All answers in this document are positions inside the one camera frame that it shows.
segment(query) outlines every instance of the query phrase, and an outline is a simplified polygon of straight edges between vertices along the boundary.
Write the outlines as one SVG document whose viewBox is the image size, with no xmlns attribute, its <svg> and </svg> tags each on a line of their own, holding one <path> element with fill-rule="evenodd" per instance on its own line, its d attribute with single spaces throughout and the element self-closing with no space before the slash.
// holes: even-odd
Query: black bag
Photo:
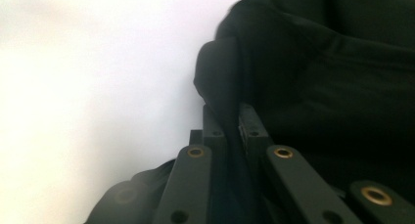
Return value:
<svg viewBox="0 0 415 224">
<path fill-rule="evenodd" d="M 229 145 L 222 207 L 229 213 L 221 223 L 265 223 L 262 191 L 241 147 L 241 102 L 254 106 L 276 144 L 301 151 L 329 184 L 346 190 L 370 179 L 415 202 L 414 28 L 415 0 L 242 0 L 233 7 L 202 49 L 195 76 Z M 109 220 L 104 202 L 87 223 Z M 150 223 L 151 212 L 138 213 L 148 221 L 106 223 Z"/>
</svg>

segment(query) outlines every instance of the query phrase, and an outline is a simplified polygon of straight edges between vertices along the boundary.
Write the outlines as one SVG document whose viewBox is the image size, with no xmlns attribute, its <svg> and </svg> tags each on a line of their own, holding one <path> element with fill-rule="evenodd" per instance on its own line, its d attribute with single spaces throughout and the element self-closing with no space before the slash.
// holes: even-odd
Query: mounting hole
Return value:
<svg viewBox="0 0 415 224">
<path fill-rule="evenodd" d="M 177 210 L 171 214 L 170 220 L 173 223 L 185 223 L 189 219 L 189 214 L 185 211 Z"/>
<path fill-rule="evenodd" d="M 187 151 L 189 157 L 202 157 L 204 154 L 204 151 L 200 148 L 191 148 Z"/>
<path fill-rule="evenodd" d="M 291 152 L 290 150 L 288 150 L 288 149 L 283 149 L 283 148 L 279 148 L 279 149 L 276 149 L 275 151 L 274 151 L 274 154 L 277 156 L 277 157 L 281 157 L 281 158 L 291 158 L 291 157 L 293 157 L 293 152 Z"/>
<path fill-rule="evenodd" d="M 115 194 L 115 202 L 118 204 L 128 204 L 137 198 L 137 191 L 134 188 L 126 187 L 120 189 Z"/>
<path fill-rule="evenodd" d="M 392 205 L 391 196 L 379 188 L 364 187 L 361 189 L 361 193 L 363 197 L 366 198 L 369 202 L 382 205 L 382 206 Z"/>
<path fill-rule="evenodd" d="M 342 217 L 334 211 L 324 211 L 323 212 L 324 220 L 330 224 L 342 224 L 343 219 Z"/>
</svg>

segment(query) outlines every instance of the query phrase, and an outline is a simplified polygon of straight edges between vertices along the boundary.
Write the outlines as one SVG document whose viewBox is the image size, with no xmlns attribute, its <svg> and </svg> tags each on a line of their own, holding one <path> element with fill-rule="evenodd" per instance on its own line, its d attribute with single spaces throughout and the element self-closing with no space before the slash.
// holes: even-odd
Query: metal grommet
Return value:
<svg viewBox="0 0 415 224">
<path fill-rule="evenodd" d="M 137 195 L 137 190 L 132 187 L 125 187 L 116 192 L 114 199 L 118 204 L 128 204 L 134 202 Z"/>
<path fill-rule="evenodd" d="M 279 149 L 276 149 L 275 151 L 274 151 L 274 154 L 277 156 L 277 157 L 281 157 L 281 158 L 291 158 L 291 157 L 293 157 L 293 152 L 291 152 L 290 150 L 288 150 L 288 149 L 284 149 L 284 148 L 279 148 Z"/>
<path fill-rule="evenodd" d="M 382 205 L 382 206 L 392 205 L 391 196 L 379 188 L 364 187 L 361 189 L 361 193 L 363 197 L 366 198 L 369 202 Z"/>
<path fill-rule="evenodd" d="M 202 157 L 204 154 L 205 152 L 201 148 L 191 148 L 187 151 L 189 157 Z"/>
</svg>

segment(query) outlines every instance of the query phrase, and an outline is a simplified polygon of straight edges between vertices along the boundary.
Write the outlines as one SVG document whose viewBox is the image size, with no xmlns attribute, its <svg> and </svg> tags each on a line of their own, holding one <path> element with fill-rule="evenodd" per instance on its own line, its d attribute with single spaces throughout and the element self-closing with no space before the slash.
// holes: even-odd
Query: white background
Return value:
<svg viewBox="0 0 415 224">
<path fill-rule="evenodd" d="M 83 223 L 202 128 L 197 54 L 238 0 L 0 0 L 0 223 Z"/>
</svg>

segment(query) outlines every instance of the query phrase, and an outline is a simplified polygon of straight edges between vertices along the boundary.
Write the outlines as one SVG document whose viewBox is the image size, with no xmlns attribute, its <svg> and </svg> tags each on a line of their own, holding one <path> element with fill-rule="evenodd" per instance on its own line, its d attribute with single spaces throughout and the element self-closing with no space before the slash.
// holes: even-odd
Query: black backpack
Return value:
<svg viewBox="0 0 415 224">
<path fill-rule="evenodd" d="M 237 3 L 196 67 L 207 118 L 226 140 L 225 185 L 210 202 L 207 223 L 307 223 L 287 214 L 290 207 L 273 195 L 269 181 L 257 181 L 263 174 L 247 161 L 241 103 L 259 116 L 267 146 L 297 149 L 339 197 L 354 181 L 376 181 L 396 192 L 395 201 L 408 201 L 398 211 L 402 218 L 390 223 L 415 223 L 408 214 L 415 210 L 409 204 L 415 202 L 414 29 L 415 0 Z M 190 145 L 206 146 L 206 135 L 198 133 Z M 86 223 L 153 223 L 174 163 L 110 189 Z M 131 193 L 122 203 L 122 194 Z M 354 212 L 364 222 L 386 223 Z M 173 214 L 170 223 L 193 223 L 183 212 Z M 327 223 L 344 223 L 330 215 Z"/>
</svg>

